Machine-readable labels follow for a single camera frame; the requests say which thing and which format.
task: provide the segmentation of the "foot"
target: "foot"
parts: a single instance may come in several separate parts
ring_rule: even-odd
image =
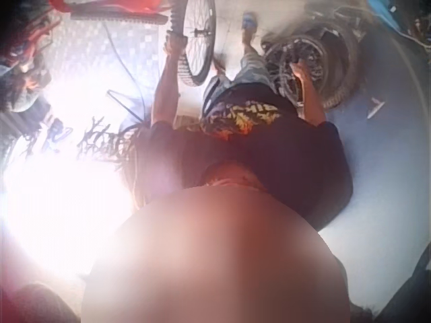
[[[253,12],[245,12],[242,16],[242,43],[250,46],[257,31],[257,17]]]
[[[224,61],[223,55],[217,55],[213,57],[213,69],[217,72],[217,75],[226,74],[226,64]]]

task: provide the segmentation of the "gray shorts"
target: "gray shorts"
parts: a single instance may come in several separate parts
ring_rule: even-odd
[[[206,107],[230,87],[246,83],[262,83],[275,92],[274,84],[265,66],[265,60],[254,52],[245,54],[241,59],[241,71],[233,81],[230,81],[225,75],[216,75],[211,79],[203,95],[204,102],[207,102]]]

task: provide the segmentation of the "black t-shirt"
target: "black t-shirt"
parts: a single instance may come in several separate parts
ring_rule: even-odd
[[[336,127],[314,127],[293,105],[260,84],[237,85],[213,103],[197,127],[157,122],[137,147],[138,185],[145,201],[202,185],[206,171],[226,161],[250,168],[268,193],[323,228],[352,195]]]

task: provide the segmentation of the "graphic print on shirt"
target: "graphic print on shirt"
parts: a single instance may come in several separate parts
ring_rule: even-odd
[[[228,141],[230,135],[247,135],[254,126],[269,125],[281,117],[275,106],[255,101],[247,101],[245,106],[223,104],[222,109],[216,106],[214,110],[199,124],[187,128]]]

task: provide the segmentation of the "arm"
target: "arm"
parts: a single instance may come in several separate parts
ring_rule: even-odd
[[[313,126],[319,126],[326,121],[325,111],[317,93],[305,62],[291,64],[294,75],[301,81],[304,96],[304,119]]]
[[[178,108],[178,61],[187,45],[187,38],[169,34],[165,51],[168,55],[166,64],[156,89],[152,122],[165,121],[174,124]]]

